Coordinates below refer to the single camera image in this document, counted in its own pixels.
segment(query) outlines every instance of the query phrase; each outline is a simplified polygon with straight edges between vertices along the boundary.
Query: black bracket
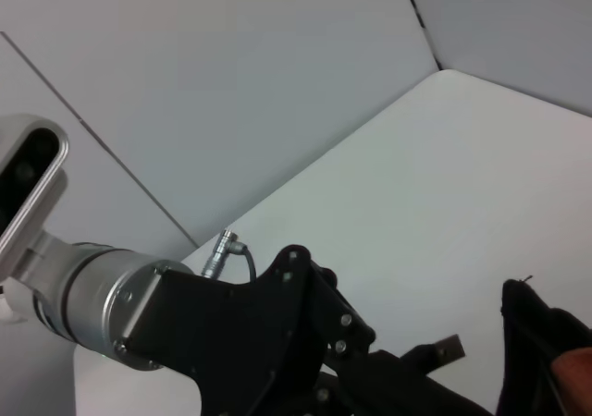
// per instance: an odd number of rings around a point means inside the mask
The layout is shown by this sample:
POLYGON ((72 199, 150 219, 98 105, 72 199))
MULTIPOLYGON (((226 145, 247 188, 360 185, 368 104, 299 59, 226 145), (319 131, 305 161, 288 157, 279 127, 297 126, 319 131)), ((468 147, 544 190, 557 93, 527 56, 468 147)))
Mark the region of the black bracket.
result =
POLYGON ((336 285, 300 246, 250 284, 169 271, 128 349, 192 378, 204 416, 274 414, 314 389, 327 345, 343 360, 375 340, 336 285))

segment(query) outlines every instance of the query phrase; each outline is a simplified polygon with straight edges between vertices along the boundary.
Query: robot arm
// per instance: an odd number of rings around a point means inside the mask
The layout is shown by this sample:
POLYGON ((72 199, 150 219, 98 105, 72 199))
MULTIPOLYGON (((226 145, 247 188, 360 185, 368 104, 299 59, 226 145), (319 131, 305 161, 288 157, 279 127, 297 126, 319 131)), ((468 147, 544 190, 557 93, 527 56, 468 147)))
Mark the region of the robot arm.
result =
POLYGON ((67 139, 34 116, 4 117, 0 130, 9 132, 0 141, 0 280, 16 312, 131 368, 189 376, 204 416, 488 414, 426 377, 463 356, 458 337, 399 359, 368 354, 374 331, 304 247, 282 250, 255 279, 253 258, 229 232, 201 276, 51 236, 43 220, 66 186, 67 139), (229 254, 247 257, 251 283, 217 280, 229 254), (323 364, 338 377, 320 373, 323 364))

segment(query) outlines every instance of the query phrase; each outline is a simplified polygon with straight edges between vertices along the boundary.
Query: camera lens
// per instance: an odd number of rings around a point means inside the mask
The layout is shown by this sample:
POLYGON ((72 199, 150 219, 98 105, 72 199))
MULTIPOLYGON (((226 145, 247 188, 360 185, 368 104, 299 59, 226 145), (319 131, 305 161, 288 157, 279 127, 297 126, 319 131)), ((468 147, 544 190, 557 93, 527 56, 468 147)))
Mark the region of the camera lens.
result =
POLYGON ((59 153, 59 138, 46 128, 32 131, 0 173, 0 233, 9 226, 59 153))
POLYGON ((20 162, 15 168, 15 177, 20 183, 30 184, 35 180, 35 170, 27 162, 20 162))

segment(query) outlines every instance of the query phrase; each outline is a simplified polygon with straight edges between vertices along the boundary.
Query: wall seam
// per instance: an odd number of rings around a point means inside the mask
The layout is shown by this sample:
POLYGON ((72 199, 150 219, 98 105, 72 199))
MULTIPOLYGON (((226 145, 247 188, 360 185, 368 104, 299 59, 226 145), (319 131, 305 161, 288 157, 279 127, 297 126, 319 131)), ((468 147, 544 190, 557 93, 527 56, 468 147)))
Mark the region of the wall seam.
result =
POLYGON ((25 53, 19 48, 19 46, 10 38, 5 31, 0 31, 0 35, 10 45, 10 47, 17 53, 17 55, 27 64, 27 66, 33 71, 33 73, 43 82, 45 87, 52 92, 52 94, 64 105, 67 110, 79 121, 84 129, 91 135, 91 137, 103 148, 103 150, 111 156, 113 160, 131 177, 131 179, 140 187, 140 189, 148 196, 148 198, 156 205, 156 207, 162 211, 162 213, 173 223, 173 225, 189 240, 189 242, 197 249, 200 246, 191 237, 187 230, 173 217, 173 215, 165 208, 165 206, 156 199, 156 197, 150 192, 146 186, 136 177, 135 174, 121 161, 119 157, 109 148, 109 146, 99 137, 99 135, 91 128, 91 126, 82 118, 82 116, 74 109, 74 107, 66 100, 66 98, 57 90, 56 86, 41 72, 39 68, 25 55, 25 53))
POLYGON ((432 56, 434 56, 434 60, 436 61, 436 66, 441 71, 442 69, 444 69, 444 67, 442 66, 442 62, 440 62, 438 60, 438 57, 436 56, 436 49, 434 48, 434 44, 432 42, 429 31, 427 30, 427 26, 424 23, 424 18, 422 17, 421 13, 419 12, 419 8, 417 7, 417 3, 415 2, 415 0, 409 0, 409 1, 411 2, 411 5, 413 6, 413 10, 415 11, 415 16, 417 17, 417 21, 419 22, 419 26, 421 26, 422 29, 424 30, 425 39, 427 40, 427 45, 429 46, 430 51, 432 52, 432 56))

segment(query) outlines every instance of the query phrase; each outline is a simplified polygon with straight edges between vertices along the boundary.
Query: metal cylinder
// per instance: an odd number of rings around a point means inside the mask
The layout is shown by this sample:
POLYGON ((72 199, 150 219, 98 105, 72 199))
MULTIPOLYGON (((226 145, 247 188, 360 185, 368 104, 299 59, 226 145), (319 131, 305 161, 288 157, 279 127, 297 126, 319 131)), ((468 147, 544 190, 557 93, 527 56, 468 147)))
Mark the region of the metal cylinder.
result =
POLYGON ((66 321, 75 342, 137 370, 154 364, 129 352, 126 339, 166 269, 190 273, 182 263, 117 250, 90 261, 66 297, 66 321))
MULTIPOLYGON (((33 241, 15 271, 15 279, 31 292, 33 313, 48 329, 73 340, 64 315, 65 298, 71 283, 86 264, 95 257, 116 249, 106 245, 83 243, 69 245, 42 231, 33 241)), ((20 288, 6 296, 15 310, 23 308, 19 297, 25 299, 20 288)), ((23 310, 31 317, 31 310, 23 310)))
POLYGON ((220 233, 220 237, 214 246, 214 250, 202 270, 203 277, 211 279, 218 279, 220 277, 226 259, 228 258, 228 248, 236 239, 237 235, 229 229, 225 229, 220 233))

